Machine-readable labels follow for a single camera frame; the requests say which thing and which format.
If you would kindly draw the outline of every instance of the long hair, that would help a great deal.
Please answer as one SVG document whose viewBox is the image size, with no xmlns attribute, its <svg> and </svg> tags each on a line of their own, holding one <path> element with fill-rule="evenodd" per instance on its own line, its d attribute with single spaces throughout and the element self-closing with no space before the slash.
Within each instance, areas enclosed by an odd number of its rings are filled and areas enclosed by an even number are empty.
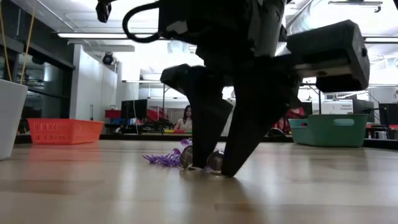
<svg viewBox="0 0 398 224">
<path fill-rule="evenodd" d="M 185 124 L 185 122 L 187 122 L 187 118 L 188 118 L 187 117 L 187 111 L 188 111 L 189 108 L 191 108 L 191 105 L 186 106 L 185 109 L 184 109 L 184 116 L 182 117 L 182 120 L 183 120 L 184 124 Z"/>
</svg>

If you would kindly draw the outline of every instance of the wooden floor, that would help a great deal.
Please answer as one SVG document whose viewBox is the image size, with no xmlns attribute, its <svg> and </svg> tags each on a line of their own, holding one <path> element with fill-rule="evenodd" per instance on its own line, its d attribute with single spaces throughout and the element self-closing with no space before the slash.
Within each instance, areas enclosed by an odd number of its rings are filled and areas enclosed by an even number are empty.
<svg viewBox="0 0 398 224">
<path fill-rule="evenodd" d="M 16 146 L 0 162 L 0 223 L 398 223 L 398 151 L 261 144 L 234 179 L 141 157 L 174 147 Z"/>
</svg>

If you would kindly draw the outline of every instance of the purple object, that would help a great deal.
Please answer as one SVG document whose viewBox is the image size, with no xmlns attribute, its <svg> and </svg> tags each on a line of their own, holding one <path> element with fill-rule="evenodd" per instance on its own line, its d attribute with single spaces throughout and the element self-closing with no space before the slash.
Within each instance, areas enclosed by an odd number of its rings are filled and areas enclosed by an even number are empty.
<svg viewBox="0 0 398 224">
<path fill-rule="evenodd" d="M 192 145 L 192 141 L 190 139 L 184 139 L 181 141 L 181 145 L 186 148 Z M 143 158 L 148 160 L 151 164 L 178 167 L 180 165 L 180 155 L 181 151 L 175 148 L 171 154 L 167 154 L 166 156 L 144 155 Z"/>
</svg>

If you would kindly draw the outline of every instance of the teal plastic bin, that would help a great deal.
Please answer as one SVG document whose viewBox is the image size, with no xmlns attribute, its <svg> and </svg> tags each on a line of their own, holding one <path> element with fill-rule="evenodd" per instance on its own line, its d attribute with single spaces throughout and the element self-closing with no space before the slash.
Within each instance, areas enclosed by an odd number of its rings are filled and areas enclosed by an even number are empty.
<svg viewBox="0 0 398 224">
<path fill-rule="evenodd" d="M 316 114 L 308 119 L 289 119 L 293 141 L 323 147 L 361 147 L 367 114 Z"/>
</svg>

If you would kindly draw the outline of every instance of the white planter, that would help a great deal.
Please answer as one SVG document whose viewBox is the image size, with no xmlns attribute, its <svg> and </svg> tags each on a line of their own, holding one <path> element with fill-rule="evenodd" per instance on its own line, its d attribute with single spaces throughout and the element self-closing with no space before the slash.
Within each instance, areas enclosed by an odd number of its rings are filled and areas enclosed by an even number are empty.
<svg viewBox="0 0 398 224">
<path fill-rule="evenodd" d="M 11 156 L 27 86 L 0 80 L 0 160 Z"/>
</svg>

